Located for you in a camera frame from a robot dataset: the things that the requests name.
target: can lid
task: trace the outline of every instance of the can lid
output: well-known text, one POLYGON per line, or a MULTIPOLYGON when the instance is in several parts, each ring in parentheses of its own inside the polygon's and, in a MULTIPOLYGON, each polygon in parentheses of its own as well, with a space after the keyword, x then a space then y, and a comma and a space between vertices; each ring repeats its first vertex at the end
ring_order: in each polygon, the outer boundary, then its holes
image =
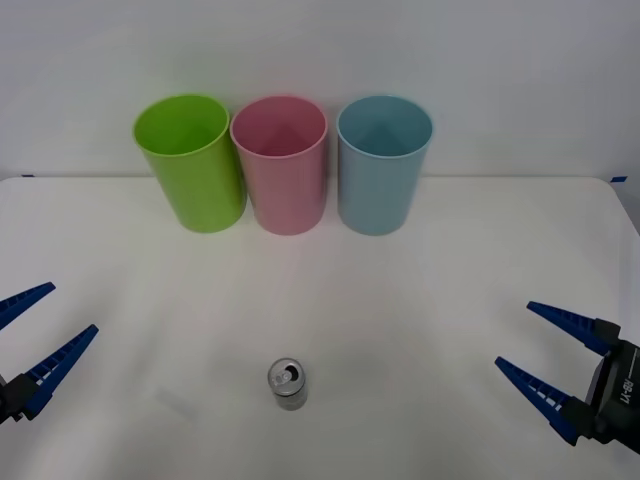
POLYGON ((269 368, 269 386, 282 397, 294 395, 304 386, 305 374, 300 363, 293 358, 276 360, 269 368))

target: white tabletop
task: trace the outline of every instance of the white tabletop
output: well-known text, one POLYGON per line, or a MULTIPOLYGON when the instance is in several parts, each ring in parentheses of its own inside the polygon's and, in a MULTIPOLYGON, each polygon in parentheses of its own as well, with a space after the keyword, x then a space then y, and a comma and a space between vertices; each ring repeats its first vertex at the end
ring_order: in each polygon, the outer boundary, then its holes
POLYGON ((100 333, 33 422, 0 427, 6 480, 632 479, 617 443, 572 448, 493 365, 584 397, 598 358, 529 300, 640 340, 640 242, 588 178, 429 178, 384 237, 278 237, 248 208, 182 229, 153 179, 0 183, 0 298, 58 289, 0 333, 27 370, 100 333), (278 409, 282 356, 309 400, 278 409))

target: green cup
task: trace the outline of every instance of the green cup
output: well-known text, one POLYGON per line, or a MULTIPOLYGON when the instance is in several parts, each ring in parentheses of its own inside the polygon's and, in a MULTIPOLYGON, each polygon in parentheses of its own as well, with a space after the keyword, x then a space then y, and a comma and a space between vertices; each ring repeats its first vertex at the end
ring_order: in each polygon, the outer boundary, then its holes
POLYGON ((224 230, 244 212, 247 194, 229 117, 217 100, 187 94, 151 105, 133 127, 136 143, 189 230, 224 230))

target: cup rim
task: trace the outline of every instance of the cup rim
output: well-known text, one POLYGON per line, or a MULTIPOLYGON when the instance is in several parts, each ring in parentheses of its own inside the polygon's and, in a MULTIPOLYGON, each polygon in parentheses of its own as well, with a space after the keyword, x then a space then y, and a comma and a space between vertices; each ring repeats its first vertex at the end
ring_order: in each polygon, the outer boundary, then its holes
POLYGON ((378 94, 378 95, 366 95, 364 97, 357 98, 356 100, 353 100, 352 102, 349 102, 347 105, 342 107, 342 109, 340 110, 340 113, 338 113, 338 116, 336 117, 336 132, 338 133, 338 137, 340 138, 340 140, 342 140, 345 143, 346 146, 348 146, 349 148, 351 148, 352 150, 354 150, 354 151, 356 151, 358 153, 361 153, 362 155, 365 155, 365 156, 371 157, 371 158, 381 158, 381 159, 384 159, 384 160, 396 160, 396 159, 399 159, 399 158, 410 157, 411 155, 415 155, 416 152, 419 152, 420 150, 423 150, 423 149, 427 148, 429 146, 429 144, 431 143, 431 139, 433 138, 433 133, 435 132, 435 128, 433 126, 433 120, 431 119, 431 115, 429 115, 429 112, 427 111, 427 109, 422 107, 422 106, 420 106, 420 105, 418 105, 413 100, 411 100, 409 98, 402 97, 400 95, 378 94), (378 97, 395 98, 397 100, 402 100, 402 101, 411 103, 412 105, 415 105, 416 107, 418 107, 418 109, 420 109, 420 111, 422 111, 422 113, 424 113, 427 116, 427 118, 429 119, 429 123, 431 124, 431 135, 429 135, 429 138, 424 143, 424 145, 422 145, 420 148, 416 148, 415 150, 413 150, 413 151, 411 151, 409 153, 405 153, 403 155, 376 155, 374 153, 368 153, 368 152, 365 152, 364 150, 359 149, 358 147, 353 145, 350 141, 348 141, 342 135, 342 132, 340 131, 340 117, 342 117, 342 114, 347 110, 347 108, 349 108, 351 105, 353 105, 354 103, 357 103, 357 102, 359 102, 361 100, 366 100, 368 98, 378 98, 378 97))
POLYGON ((187 157, 190 155, 193 155, 194 153, 199 153, 203 150, 206 150, 207 148, 209 148, 211 145, 217 143, 222 137, 224 137, 224 134, 229 130, 229 119, 230 119, 230 115, 229 115, 229 109, 227 107, 224 106, 224 104, 218 100, 215 97, 211 97, 207 94, 204 93, 179 93, 177 95, 169 95, 168 97, 164 97, 161 98, 160 100, 157 100, 155 102, 153 102, 151 105, 149 105, 147 108, 145 108, 142 112, 140 112, 140 114, 136 117, 135 122, 133 122, 133 128, 132 128, 132 135, 133 135, 133 141, 136 142, 136 145, 138 146, 138 148, 140 148, 140 150, 142 150, 143 152, 146 152, 150 155, 153 155, 154 157, 163 157, 163 158, 180 158, 180 157, 187 157), (138 126, 138 123, 140 122, 140 120, 142 119, 142 117, 144 116, 145 113, 147 113, 149 110, 151 110, 152 108, 156 107, 157 105, 166 102, 167 100, 171 100, 174 98, 184 98, 184 97, 199 97, 199 98, 205 98, 207 100, 212 100, 214 103, 218 104, 220 107, 222 107, 222 109, 224 110, 225 113, 225 123, 224 123, 224 128, 222 129, 222 132, 220 132, 220 134, 214 138, 213 140, 211 140, 209 143, 207 143, 206 145, 196 149, 196 150, 191 150, 190 152, 185 152, 185 153, 172 153, 172 154, 168 154, 168 153, 157 153, 154 152, 152 150, 149 150, 148 148, 143 147, 142 145, 140 145, 140 142, 138 142, 138 139, 136 138, 136 127, 138 126))
POLYGON ((238 148, 238 150, 242 150, 244 153, 247 153, 247 154, 252 155, 254 157, 265 158, 265 159, 270 159, 270 160, 284 160, 284 159, 287 159, 287 158, 293 158, 293 157, 297 157, 297 156, 303 155, 303 154, 313 150, 318 145, 320 145, 325 140, 325 138, 327 138, 327 132, 328 131, 329 131, 329 121, 327 120, 327 115, 324 113, 322 108, 320 108, 320 105, 318 105, 313 100, 309 100, 306 97, 302 97, 302 96, 299 96, 299 95, 290 95, 290 94, 265 95, 264 97, 260 97, 260 98, 257 98, 255 100, 253 100, 252 102, 249 102, 244 107, 242 107, 240 110, 238 110, 238 112, 233 116, 233 119, 231 120, 231 125, 229 127, 229 134, 231 135, 231 140, 233 141, 233 144, 238 148), (316 110, 318 110, 318 112, 320 112, 320 115, 322 115, 322 119, 324 120, 324 130, 322 131, 322 135, 320 135, 320 138, 313 145, 311 145, 310 147, 308 147, 308 148, 306 148, 304 150, 300 150, 299 152, 296 152, 296 153, 290 153, 289 155, 263 155, 261 153, 254 152, 254 151, 249 150, 248 148, 242 146, 240 144, 240 142, 238 142, 238 140, 236 139, 235 135, 233 134, 233 125, 234 125, 236 119, 238 118, 238 116, 240 116, 240 114, 244 110, 246 110, 250 106, 252 106, 252 105, 254 105, 254 104, 258 103, 258 102, 262 102, 263 100, 267 100, 267 99, 271 99, 271 98, 294 98, 296 100, 302 100, 303 102, 306 102, 306 103, 310 104, 316 110))

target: blue cup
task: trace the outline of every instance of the blue cup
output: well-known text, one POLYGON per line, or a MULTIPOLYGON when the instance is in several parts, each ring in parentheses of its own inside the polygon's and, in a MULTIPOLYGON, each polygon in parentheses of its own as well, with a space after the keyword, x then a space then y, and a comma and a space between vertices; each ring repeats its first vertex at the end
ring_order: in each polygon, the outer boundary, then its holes
POLYGON ((409 214, 433 133, 429 115, 409 100, 380 95, 338 115, 338 210, 365 235, 400 228, 409 214))

